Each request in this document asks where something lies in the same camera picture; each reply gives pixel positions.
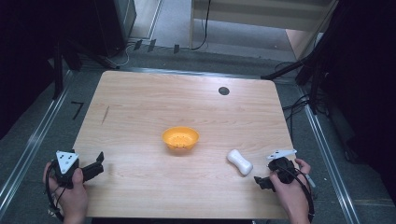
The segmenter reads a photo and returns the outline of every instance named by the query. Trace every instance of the floor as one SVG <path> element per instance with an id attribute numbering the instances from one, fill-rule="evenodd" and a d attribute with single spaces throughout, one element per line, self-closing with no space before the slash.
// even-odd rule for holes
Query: floor
<path id="1" fill-rule="evenodd" d="M 260 78 L 280 69 L 284 62 L 295 61 L 284 30 L 212 21 L 201 49 L 175 53 L 175 44 L 188 47 L 189 23 L 177 20 L 177 13 L 180 18 L 187 17 L 187 2 L 190 1 L 163 0 L 151 36 L 133 39 L 132 42 L 144 39 L 143 45 L 137 49 L 131 43 L 128 54 L 121 53 L 110 60 L 123 64 L 120 67 L 123 71 L 236 78 Z M 195 22 L 198 29 L 194 31 L 194 46 L 202 43 L 201 24 L 202 21 Z M 156 43 L 151 49 L 149 43 L 153 39 Z M 5 183 L 0 194 L 1 223 L 58 223 L 46 213 L 42 170 L 56 150 L 73 146 L 105 71 L 87 57 L 81 56 L 81 60 L 84 65 L 79 72 L 64 73 L 65 92 L 60 99 L 51 100 L 53 86 L 49 86 L 0 141 L 0 181 Z M 309 83 L 305 87 L 295 85 L 296 74 L 292 71 L 275 80 L 282 106 L 293 105 L 309 91 Z M 71 102 L 84 102 L 75 119 L 78 108 Z M 288 115 L 289 111 L 285 111 L 285 118 Z M 305 107 L 293 116 L 292 127 L 289 120 L 288 125 L 294 147 L 298 149 L 297 156 L 313 168 L 311 177 L 317 185 L 314 201 L 317 214 L 313 223 L 396 223 L 396 208 L 378 174 L 366 164 L 345 160 L 343 145 L 331 118 L 321 114 L 314 116 Z M 288 223 L 287 220 L 255 222 Z"/>
<path id="2" fill-rule="evenodd" d="M 134 21 L 131 36 L 136 39 L 151 39 L 161 10 L 162 0 L 135 0 L 134 6 L 138 16 Z"/>

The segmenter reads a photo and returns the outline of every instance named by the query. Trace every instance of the black cable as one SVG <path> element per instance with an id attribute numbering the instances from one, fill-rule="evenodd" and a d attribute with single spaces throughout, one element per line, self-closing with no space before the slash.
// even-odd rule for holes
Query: black cable
<path id="1" fill-rule="evenodd" d="M 286 74 L 286 73 L 288 73 L 288 72 L 290 72 L 290 71 L 292 71 L 294 69 L 297 69 L 297 68 L 301 67 L 302 65 L 305 66 L 305 67 L 310 68 L 309 66 L 305 65 L 305 62 L 309 62 L 310 57 L 311 57 L 311 54 L 306 56 L 305 58 L 302 58 L 298 62 L 295 62 L 295 63 L 293 63 L 291 65 L 288 65 L 288 66 L 282 68 L 281 70 L 279 70 L 277 72 L 274 72 L 273 74 L 266 75 L 266 76 L 261 76 L 261 79 L 272 80 L 274 78 L 281 77 L 284 74 Z"/>
<path id="2" fill-rule="evenodd" d="M 288 119 L 290 120 L 290 139 L 291 142 L 293 141 L 293 115 L 301 112 L 306 105 L 310 104 L 310 100 L 304 100 L 301 101 L 303 98 L 305 98 L 306 96 L 308 96 L 308 94 L 300 97 L 293 105 L 288 105 L 288 106 L 284 106 L 282 107 L 283 111 L 286 110 L 290 110 L 290 114 L 285 118 L 285 121 L 288 121 Z M 316 109 L 319 113 L 325 114 L 327 115 L 327 113 L 325 111 L 322 111 L 319 109 L 320 105 L 326 105 L 325 102 L 323 101 L 323 99 L 317 99 L 317 103 L 316 103 Z"/>
<path id="3" fill-rule="evenodd" d="M 299 173 L 299 175 L 302 175 L 302 176 L 304 177 L 306 183 L 309 183 L 309 180 L 308 180 L 308 178 L 306 177 L 306 174 L 305 174 L 305 173 L 303 173 L 301 170 L 299 170 L 299 169 L 297 169 L 297 168 L 294 168 L 294 170 L 295 170 L 297 173 Z M 311 193 L 311 196 L 312 196 L 312 189 L 311 189 L 311 185 L 310 185 L 310 184 L 308 184 L 308 190 L 309 190 L 309 192 Z"/>
<path id="4" fill-rule="evenodd" d="M 64 221 L 64 216 L 62 216 L 61 210 L 58 208 L 58 202 L 61 199 L 61 196 L 64 193 L 64 191 L 62 192 L 61 196 L 59 196 L 58 202 L 56 203 L 56 205 L 53 203 L 52 195 L 51 195 L 51 192 L 50 192 L 50 172 L 55 167 L 57 162 L 58 162 L 57 160 L 52 161 L 52 163 L 50 164 L 50 166 L 49 166 L 49 168 L 47 170 L 47 173 L 46 173 L 46 192 L 47 192 L 47 196 L 49 198 L 49 210 L 53 214 L 55 214 L 55 216 L 57 218 L 59 218 L 59 220 L 61 220 L 63 222 Z"/>
<path id="5" fill-rule="evenodd" d="M 311 187 L 310 187 L 310 185 L 309 185 L 309 182 L 308 182 L 306 176 L 304 175 L 303 172 L 301 172 L 300 170 L 294 168 L 294 169 L 298 170 L 298 172 L 304 176 L 304 178 L 305 178 L 305 180 L 306 180 L 306 185 L 305 185 L 305 184 L 303 184 L 303 182 L 302 182 L 294 173 L 290 172 L 288 169 L 285 169 L 285 168 L 280 167 L 280 166 L 279 166 L 278 168 L 281 169 L 282 171 L 287 172 L 287 173 L 288 173 L 289 175 L 291 175 L 295 180 L 297 180 L 297 182 L 301 185 L 301 188 L 303 189 L 303 192 L 304 192 L 304 194 L 305 194 L 305 198 L 306 198 L 307 201 L 308 201 L 308 207 L 309 207 L 309 208 L 308 208 L 308 219 L 309 219 L 309 222 L 312 222 L 312 219 L 314 218 L 314 215 L 315 215 L 315 207 L 314 207 L 314 202 L 313 202 L 313 200 L 312 200 L 312 194 L 311 194 L 311 192 L 308 190 L 308 188 L 306 187 L 306 185 L 307 185 L 307 186 L 309 186 L 309 188 L 311 189 Z"/>
<path id="6" fill-rule="evenodd" d="M 277 64 L 277 65 L 275 66 L 274 71 L 277 72 L 276 69 L 277 69 L 280 65 L 285 64 L 285 63 L 293 63 L 293 62 L 279 63 L 279 64 Z"/>
<path id="7" fill-rule="evenodd" d="M 212 1 L 209 0 L 209 2 L 208 2 L 208 4 L 207 4 L 206 22 L 205 22 L 205 38 L 204 38 L 204 41 L 202 42 L 202 44 L 201 44 L 198 48 L 191 49 L 191 50 L 200 49 L 201 46 L 206 42 L 206 37 L 207 37 L 207 20 L 209 19 L 209 9 L 210 9 L 210 3 L 211 3 L 211 2 L 212 2 Z"/>

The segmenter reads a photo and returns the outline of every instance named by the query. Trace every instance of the handheld controller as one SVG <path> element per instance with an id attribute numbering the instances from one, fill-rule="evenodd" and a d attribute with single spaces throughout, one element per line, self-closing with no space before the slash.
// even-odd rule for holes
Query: handheld controller
<path id="1" fill-rule="evenodd" d="M 67 154 L 73 154 L 73 153 L 75 153 L 74 149 L 71 151 L 71 153 L 67 153 Z M 69 165 L 70 168 L 66 171 L 61 165 L 61 162 L 62 162 L 61 157 L 64 156 L 64 154 L 61 156 L 58 156 L 58 162 L 55 162 L 55 166 L 54 166 L 55 177 L 59 184 L 59 187 L 66 188 L 66 189 L 72 189 L 73 188 L 72 176 L 73 176 L 73 173 L 75 172 L 75 170 L 78 168 L 79 161 L 78 161 L 78 158 L 75 158 L 74 162 Z M 67 159 L 69 159 L 69 158 L 73 159 L 72 155 L 70 155 L 70 156 L 66 155 L 66 157 L 68 157 Z M 105 156 L 104 156 L 103 152 L 101 152 L 99 154 L 98 158 L 96 159 L 96 162 L 94 162 L 93 164 L 88 165 L 84 168 L 81 168 L 82 173 L 84 175 L 84 182 L 88 181 L 90 179 L 93 179 L 94 177 L 96 177 L 97 175 L 99 175 L 100 173 L 102 173 L 104 171 L 103 165 L 102 165 L 102 162 L 104 159 L 105 159 Z"/>
<path id="2" fill-rule="evenodd" d="M 277 171 L 277 176 L 279 180 L 284 184 L 289 184 L 294 180 L 294 177 L 297 176 L 297 171 L 294 168 L 294 164 L 292 161 L 289 161 L 285 157 L 281 157 L 270 161 L 268 164 L 268 168 L 271 171 Z M 256 183 L 260 185 L 262 189 L 272 189 L 273 192 L 276 192 L 273 183 L 270 180 L 270 177 L 261 178 L 258 176 L 254 176 Z"/>

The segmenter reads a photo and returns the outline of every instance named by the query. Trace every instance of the wooden surface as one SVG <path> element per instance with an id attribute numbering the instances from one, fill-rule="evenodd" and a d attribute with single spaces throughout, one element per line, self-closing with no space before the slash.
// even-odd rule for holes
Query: wooden surface
<path id="1" fill-rule="evenodd" d="M 199 132 L 190 152 L 162 141 L 173 126 Z M 226 159 L 235 148 L 253 163 L 247 176 Z M 271 81 L 105 72 L 74 149 L 80 166 L 105 154 L 105 172 L 86 183 L 89 217 L 286 218 L 253 178 L 269 175 L 266 156 L 292 149 Z"/>

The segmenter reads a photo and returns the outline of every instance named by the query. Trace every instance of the cable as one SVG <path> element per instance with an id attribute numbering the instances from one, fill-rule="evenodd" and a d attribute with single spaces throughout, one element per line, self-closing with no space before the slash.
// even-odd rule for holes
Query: cable
<path id="1" fill-rule="evenodd" d="M 300 173 L 300 174 L 302 174 L 303 175 L 303 177 L 305 178 L 305 181 L 306 181 L 306 185 L 307 186 L 309 186 L 309 190 L 308 190 L 308 188 L 306 187 L 306 185 L 305 184 L 303 184 L 303 182 L 294 174 L 294 173 L 292 173 L 292 172 L 290 172 L 288 169 L 285 169 L 285 168 L 283 168 L 283 167 L 278 167 L 279 169 L 281 169 L 282 171 L 285 171 L 285 172 L 287 172 L 289 175 L 291 175 L 295 180 L 297 180 L 297 182 L 301 185 L 301 188 L 303 189 L 303 192 L 304 192 L 304 194 L 305 194 L 305 198 L 307 199 L 307 201 L 308 201 L 308 219 L 309 219 L 309 222 L 312 222 L 312 219 L 314 218 L 314 216 L 315 216 L 315 207 L 314 207 L 314 202 L 313 202 L 313 199 L 312 199 L 312 194 L 311 194 L 311 187 L 310 187 L 310 185 L 309 185 L 309 182 L 308 182 L 308 180 L 307 180 L 307 178 L 306 178 L 306 176 L 304 175 L 304 173 L 303 172 L 301 172 L 300 170 L 298 170 L 298 169 L 296 169 L 296 168 L 294 168 L 295 170 L 297 170 L 298 171 L 298 173 Z"/>
<path id="2" fill-rule="evenodd" d="M 201 28 L 202 28 L 202 31 L 206 32 L 206 29 L 204 27 L 204 20 L 201 20 Z"/>
<path id="3" fill-rule="evenodd" d="M 288 121 L 288 119 L 290 120 L 290 139 L 291 139 L 291 142 L 293 142 L 293 115 L 301 112 L 305 108 L 306 105 L 310 104 L 310 100 L 309 99 L 301 101 L 303 98 L 305 98 L 308 95 L 309 95 L 309 93 L 305 94 L 302 97 L 300 97 L 293 105 L 288 105 L 288 106 L 282 107 L 283 111 L 290 110 L 290 114 L 285 118 L 285 120 L 286 121 Z M 323 102 L 322 99 L 317 99 L 316 110 L 319 113 L 327 115 L 327 113 L 325 111 L 322 111 L 322 110 L 319 109 L 319 107 L 322 106 L 322 105 L 325 106 L 326 104 Z"/>
<path id="4" fill-rule="evenodd" d="M 211 2 L 212 2 L 212 1 L 209 0 L 209 2 L 208 2 L 208 4 L 207 4 L 206 22 L 205 22 L 205 38 L 204 38 L 204 41 L 202 42 L 202 44 L 201 44 L 198 48 L 191 49 L 191 50 L 200 49 L 201 46 L 206 42 L 206 37 L 207 37 L 207 20 L 209 19 L 209 10 L 210 10 L 210 3 L 211 3 Z"/>
<path id="5" fill-rule="evenodd" d="M 59 195 L 59 197 L 58 197 L 58 199 L 56 200 L 56 207 L 58 207 L 58 203 L 59 203 L 59 201 L 61 200 L 61 197 L 62 197 L 62 195 L 64 195 L 64 191 L 66 190 L 66 188 L 64 188 L 63 190 L 62 190 L 62 193 L 61 193 L 61 195 Z"/>
<path id="6" fill-rule="evenodd" d="M 128 48 L 130 48 L 131 46 L 134 46 L 134 45 L 131 44 L 130 46 L 128 46 L 128 47 L 125 49 L 125 54 L 126 54 L 126 56 L 127 56 L 127 58 L 128 58 L 127 61 L 126 61 L 126 63 L 114 63 L 114 62 L 112 62 L 109 58 L 106 57 L 106 59 L 107 59 L 110 63 L 113 63 L 113 64 L 116 65 L 116 66 L 123 66 L 123 65 L 127 64 L 127 63 L 129 62 Z"/>
<path id="7" fill-rule="evenodd" d="M 56 205 L 53 203 L 52 195 L 51 195 L 51 192 L 50 192 L 50 172 L 55 167 L 57 162 L 58 162 L 57 160 L 52 161 L 52 163 L 50 164 L 50 166 L 49 166 L 49 168 L 47 170 L 47 173 L 46 173 L 46 192 L 47 192 L 47 196 L 49 198 L 49 210 L 53 214 L 55 214 L 55 216 L 57 218 L 59 218 L 59 220 L 61 220 L 63 222 L 64 221 L 64 216 L 62 216 L 61 210 L 58 208 L 58 203 L 56 203 Z"/>
<path id="8" fill-rule="evenodd" d="M 279 64 L 277 64 L 277 65 L 275 66 L 274 71 L 277 72 L 276 69 L 277 69 L 280 65 L 285 64 L 285 63 L 293 63 L 293 62 L 279 63 Z"/>

